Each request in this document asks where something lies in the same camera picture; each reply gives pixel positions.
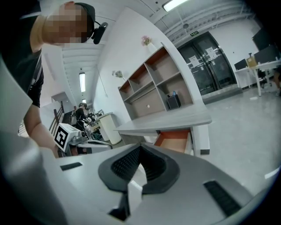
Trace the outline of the white drawer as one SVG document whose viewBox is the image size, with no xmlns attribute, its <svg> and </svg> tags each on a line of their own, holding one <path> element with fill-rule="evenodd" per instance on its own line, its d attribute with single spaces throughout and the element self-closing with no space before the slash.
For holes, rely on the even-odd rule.
<svg viewBox="0 0 281 225">
<path fill-rule="evenodd" d="M 191 130 L 161 131 L 154 145 L 176 152 L 194 155 Z"/>
</svg>

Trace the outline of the person's black t-shirt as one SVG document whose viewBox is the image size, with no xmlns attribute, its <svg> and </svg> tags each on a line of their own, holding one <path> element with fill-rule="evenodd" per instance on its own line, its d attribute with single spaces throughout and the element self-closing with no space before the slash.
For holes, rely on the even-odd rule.
<svg viewBox="0 0 281 225">
<path fill-rule="evenodd" d="M 40 12 L 38 0 L 0 0 L 0 53 L 10 74 L 37 107 L 44 74 L 41 51 L 32 51 L 30 33 Z"/>
</svg>

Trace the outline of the long ceiling lamp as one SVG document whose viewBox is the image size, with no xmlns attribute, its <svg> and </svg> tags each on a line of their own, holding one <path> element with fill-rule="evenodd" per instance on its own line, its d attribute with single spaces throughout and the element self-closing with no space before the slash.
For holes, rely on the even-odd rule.
<svg viewBox="0 0 281 225">
<path fill-rule="evenodd" d="M 166 2 L 162 5 L 162 8 L 166 12 L 169 12 L 187 1 L 189 1 L 189 0 L 169 0 L 168 2 Z"/>
<path fill-rule="evenodd" d="M 79 83 L 80 83 L 80 89 L 81 92 L 85 92 L 86 91 L 86 85 L 85 85 L 85 73 L 79 73 Z"/>
</svg>

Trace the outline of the black pen holder box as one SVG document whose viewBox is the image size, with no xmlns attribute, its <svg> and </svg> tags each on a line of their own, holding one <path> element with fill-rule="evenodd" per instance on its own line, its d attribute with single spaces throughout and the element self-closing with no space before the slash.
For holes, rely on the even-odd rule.
<svg viewBox="0 0 281 225">
<path fill-rule="evenodd" d="M 170 110 L 178 109 L 181 107 L 180 99 L 175 91 L 173 91 L 173 94 L 171 96 L 168 95 L 166 100 Z"/>
</svg>

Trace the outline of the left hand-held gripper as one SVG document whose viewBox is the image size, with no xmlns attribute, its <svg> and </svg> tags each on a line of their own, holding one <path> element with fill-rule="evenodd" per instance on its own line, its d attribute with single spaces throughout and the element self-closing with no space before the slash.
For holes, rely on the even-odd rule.
<svg viewBox="0 0 281 225">
<path fill-rule="evenodd" d="M 112 145 L 107 142 L 88 140 L 84 131 L 69 124 L 59 123 L 54 141 L 58 147 L 58 156 L 77 156 L 111 150 Z"/>
</svg>

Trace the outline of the pink flowers in white vase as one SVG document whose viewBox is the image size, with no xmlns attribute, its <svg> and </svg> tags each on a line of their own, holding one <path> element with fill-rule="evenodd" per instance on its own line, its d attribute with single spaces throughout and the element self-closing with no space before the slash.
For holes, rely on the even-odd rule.
<svg viewBox="0 0 281 225">
<path fill-rule="evenodd" d="M 152 39 L 148 36 L 142 36 L 141 43 L 150 53 L 154 53 L 157 50 L 156 46 L 152 42 Z"/>
</svg>

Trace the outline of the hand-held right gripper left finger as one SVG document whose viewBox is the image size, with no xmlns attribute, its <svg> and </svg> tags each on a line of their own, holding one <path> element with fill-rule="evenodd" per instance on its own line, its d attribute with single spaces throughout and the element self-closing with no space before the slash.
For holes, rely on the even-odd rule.
<svg viewBox="0 0 281 225">
<path fill-rule="evenodd" d="M 141 225 L 134 215 L 124 221 L 110 212 L 117 210 L 123 193 L 109 190 L 100 179 L 99 166 L 107 159 L 137 145 L 130 144 L 89 155 L 55 159 L 54 189 L 68 225 Z"/>
</svg>

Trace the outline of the small cardboard box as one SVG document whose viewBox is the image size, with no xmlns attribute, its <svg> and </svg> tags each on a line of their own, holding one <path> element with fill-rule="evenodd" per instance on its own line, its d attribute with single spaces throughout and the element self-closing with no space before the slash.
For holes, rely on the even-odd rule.
<svg viewBox="0 0 281 225">
<path fill-rule="evenodd" d="M 247 58 L 246 63 L 249 68 L 256 67 L 258 65 L 254 56 Z"/>
</svg>

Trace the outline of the dark wooden stair railing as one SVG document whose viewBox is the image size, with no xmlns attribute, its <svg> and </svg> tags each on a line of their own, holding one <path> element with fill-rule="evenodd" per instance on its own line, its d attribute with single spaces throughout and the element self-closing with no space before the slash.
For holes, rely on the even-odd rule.
<svg viewBox="0 0 281 225">
<path fill-rule="evenodd" d="M 63 115 L 64 115 L 64 106 L 63 106 L 63 102 L 60 101 L 60 108 L 59 110 L 57 109 L 54 109 L 53 110 L 53 113 L 54 113 L 54 118 L 49 126 L 49 131 L 51 132 L 51 134 L 53 136 L 55 136 L 55 132 L 56 132 L 56 129 L 58 127 L 58 124 L 60 123 L 60 119 L 62 118 L 63 119 Z"/>
</svg>

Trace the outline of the white long office desk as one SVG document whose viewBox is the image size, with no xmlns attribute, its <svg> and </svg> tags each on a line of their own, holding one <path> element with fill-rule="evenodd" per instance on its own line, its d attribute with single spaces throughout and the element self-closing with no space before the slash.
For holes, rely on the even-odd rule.
<svg viewBox="0 0 281 225">
<path fill-rule="evenodd" d="M 272 61 L 272 62 L 267 62 L 267 63 L 263 63 L 263 64 L 258 64 L 254 67 L 246 67 L 240 70 L 236 70 L 234 73 L 235 75 L 238 77 L 239 75 L 245 73 L 247 75 L 247 77 L 249 78 L 249 75 L 253 75 L 256 79 L 256 84 L 257 84 L 257 90 L 258 90 L 258 96 L 261 97 L 261 86 L 260 86 L 260 82 L 259 82 L 259 78 L 258 78 L 258 73 L 257 70 L 264 70 L 266 72 L 266 80 L 269 83 L 269 77 L 268 77 L 268 72 L 277 68 L 278 66 L 281 65 L 281 59 L 276 60 L 276 61 Z"/>
</svg>

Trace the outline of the person's left forearm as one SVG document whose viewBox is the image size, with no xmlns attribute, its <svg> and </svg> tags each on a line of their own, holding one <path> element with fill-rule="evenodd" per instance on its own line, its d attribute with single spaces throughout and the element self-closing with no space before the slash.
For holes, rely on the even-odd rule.
<svg viewBox="0 0 281 225">
<path fill-rule="evenodd" d="M 50 131 L 43 125 L 40 118 L 40 109 L 31 105 L 23 119 L 28 136 L 33 139 L 39 147 L 52 150 L 55 158 L 58 158 L 58 147 Z"/>
</svg>

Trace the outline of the black glass double door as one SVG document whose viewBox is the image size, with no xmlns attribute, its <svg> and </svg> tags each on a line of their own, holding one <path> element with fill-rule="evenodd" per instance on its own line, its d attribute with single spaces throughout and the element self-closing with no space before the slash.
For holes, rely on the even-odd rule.
<svg viewBox="0 0 281 225">
<path fill-rule="evenodd" d="M 217 58 L 210 60 L 205 49 L 212 47 Z M 178 47 L 197 83 L 201 95 L 236 84 L 231 65 L 214 37 L 206 32 Z M 200 65 L 193 67 L 189 58 L 195 55 Z"/>
</svg>

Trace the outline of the pale flower sprig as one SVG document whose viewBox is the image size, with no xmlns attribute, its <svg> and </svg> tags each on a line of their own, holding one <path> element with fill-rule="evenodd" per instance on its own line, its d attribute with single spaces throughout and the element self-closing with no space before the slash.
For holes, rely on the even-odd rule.
<svg viewBox="0 0 281 225">
<path fill-rule="evenodd" d="M 117 78 L 120 78 L 120 79 L 122 79 L 123 81 L 126 81 L 126 79 L 123 77 L 123 74 L 122 74 L 122 71 L 121 71 L 121 70 L 118 70 L 118 71 L 113 70 L 113 71 L 112 71 L 112 76 L 117 77 Z"/>
</svg>

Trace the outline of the white paper door notice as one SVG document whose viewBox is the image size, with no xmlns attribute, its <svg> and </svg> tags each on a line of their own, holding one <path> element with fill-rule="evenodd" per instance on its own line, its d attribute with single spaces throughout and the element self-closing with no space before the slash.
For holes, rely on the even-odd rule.
<svg viewBox="0 0 281 225">
<path fill-rule="evenodd" d="M 195 55 L 190 57 L 189 60 L 190 60 L 193 67 L 196 67 L 196 66 L 200 65 L 200 62 L 198 61 L 198 59 Z"/>
<path fill-rule="evenodd" d="M 217 54 L 212 47 L 205 49 L 205 51 L 210 60 L 217 58 Z"/>
</svg>

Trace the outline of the grey wooden desk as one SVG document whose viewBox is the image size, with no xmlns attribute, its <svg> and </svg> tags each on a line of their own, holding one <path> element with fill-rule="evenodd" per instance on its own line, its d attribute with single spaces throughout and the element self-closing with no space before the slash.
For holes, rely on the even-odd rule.
<svg viewBox="0 0 281 225">
<path fill-rule="evenodd" d="M 161 131 L 191 130 L 194 155 L 210 154 L 211 116 L 202 102 L 131 120 L 116 130 L 121 135 L 156 137 Z"/>
</svg>

